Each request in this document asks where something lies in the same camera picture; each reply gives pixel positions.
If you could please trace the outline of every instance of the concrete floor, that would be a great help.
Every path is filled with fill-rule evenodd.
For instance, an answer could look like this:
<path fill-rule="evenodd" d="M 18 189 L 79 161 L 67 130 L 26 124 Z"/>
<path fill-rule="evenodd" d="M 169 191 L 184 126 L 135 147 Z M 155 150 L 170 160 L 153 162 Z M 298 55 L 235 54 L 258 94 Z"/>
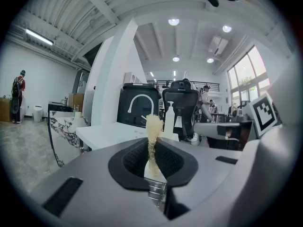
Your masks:
<path fill-rule="evenodd" d="M 21 124 L 0 122 L 0 149 L 8 173 L 26 192 L 59 169 L 47 122 L 25 118 Z"/>

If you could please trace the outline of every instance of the fluorescent light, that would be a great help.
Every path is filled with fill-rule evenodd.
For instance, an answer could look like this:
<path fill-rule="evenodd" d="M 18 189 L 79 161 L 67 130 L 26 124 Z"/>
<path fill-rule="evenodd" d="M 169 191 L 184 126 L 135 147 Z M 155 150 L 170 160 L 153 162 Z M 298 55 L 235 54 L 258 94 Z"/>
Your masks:
<path fill-rule="evenodd" d="M 173 18 L 173 19 L 169 19 L 169 24 L 170 25 L 177 25 L 179 23 L 179 19 L 178 18 Z"/>
<path fill-rule="evenodd" d="M 29 29 L 26 29 L 25 32 L 26 32 L 27 34 L 29 34 L 29 35 L 32 35 L 33 37 L 36 37 L 36 38 L 39 39 L 39 40 L 42 40 L 43 42 L 45 42 L 45 43 L 47 43 L 47 44 L 49 44 L 49 45 L 53 45 L 53 42 L 52 42 L 52 41 L 50 41 L 50 40 L 48 40 L 48 39 L 45 39 L 44 37 L 42 37 L 42 36 L 36 34 L 35 32 L 33 32 L 33 31 L 29 30 Z"/>
<path fill-rule="evenodd" d="M 229 26 L 227 26 L 227 25 L 224 25 L 222 29 L 223 29 L 224 32 L 229 33 L 229 32 L 231 32 L 232 27 L 229 27 Z"/>

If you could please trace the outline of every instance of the curved metal faucet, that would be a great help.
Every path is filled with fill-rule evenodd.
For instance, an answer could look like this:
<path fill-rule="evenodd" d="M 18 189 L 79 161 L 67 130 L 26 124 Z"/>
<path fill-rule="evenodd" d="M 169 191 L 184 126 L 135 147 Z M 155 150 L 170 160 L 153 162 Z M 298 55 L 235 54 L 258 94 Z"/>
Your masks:
<path fill-rule="evenodd" d="M 129 105 L 129 109 L 128 109 L 127 112 L 128 112 L 128 113 L 131 113 L 131 112 L 132 112 L 133 102 L 134 102 L 134 100 L 135 100 L 137 97 L 140 97 L 140 96 L 147 97 L 147 98 L 150 100 L 150 102 L 151 102 L 151 114 L 153 114 L 153 101 L 152 101 L 152 99 L 151 99 L 150 96 L 147 96 L 147 95 L 145 95 L 145 94 L 138 94 L 137 96 L 135 96 L 135 97 L 132 99 L 131 104 Z"/>

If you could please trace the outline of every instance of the black backpack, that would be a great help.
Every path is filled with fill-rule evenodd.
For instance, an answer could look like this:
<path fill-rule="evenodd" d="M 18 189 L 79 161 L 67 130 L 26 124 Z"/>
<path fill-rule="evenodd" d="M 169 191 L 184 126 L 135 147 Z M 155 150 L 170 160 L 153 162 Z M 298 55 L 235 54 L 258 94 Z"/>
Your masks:
<path fill-rule="evenodd" d="M 18 81 L 18 77 L 15 78 L 14 82 L 13 82 L 13 88 L 11 90 L 11 94 L 13 97 L 20 97 L 21 95 L 21 83 L 24 79 L 21 78 Z"/>

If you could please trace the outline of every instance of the red shirt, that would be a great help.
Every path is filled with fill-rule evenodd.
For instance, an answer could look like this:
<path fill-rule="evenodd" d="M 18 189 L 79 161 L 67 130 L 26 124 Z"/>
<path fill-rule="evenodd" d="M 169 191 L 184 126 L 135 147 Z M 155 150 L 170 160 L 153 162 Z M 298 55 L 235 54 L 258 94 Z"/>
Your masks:
<path fill-rule="evenodd" d="M 18 81 L 20 81 L 22 79 L 22 76 L 18 76 Z M 20 97 L 22 97 L 22 91 L 25 89 L 25 81 L 24 79 L 21 81 L 21 94 Z"/>

